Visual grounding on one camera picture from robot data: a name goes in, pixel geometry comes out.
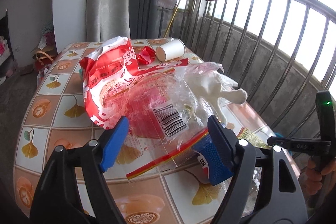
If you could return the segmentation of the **right hand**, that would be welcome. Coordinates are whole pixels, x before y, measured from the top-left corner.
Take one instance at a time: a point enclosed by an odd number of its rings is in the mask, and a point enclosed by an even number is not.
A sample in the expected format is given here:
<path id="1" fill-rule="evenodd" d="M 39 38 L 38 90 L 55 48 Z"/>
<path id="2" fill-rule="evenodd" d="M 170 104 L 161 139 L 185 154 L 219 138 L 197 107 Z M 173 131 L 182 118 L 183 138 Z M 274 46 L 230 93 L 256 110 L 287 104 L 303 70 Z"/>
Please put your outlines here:
<path id="1" fill-rule="evenodd" d="M 335 186 L 335 170 L 336 163 L 335 159 L 333 159 L 321 172 L 317 172 L 315 170 L 315 162 L 311 157 L 307 162 L 307 169 L 305 171 L 307 176 L 306 189 L 308 195 L 313 196 L 317 194 L 323 186 L 322 179 L 329 174 L 331 174 L 331 181 L 329 185 L 329 191 L 331 191 Z"/>

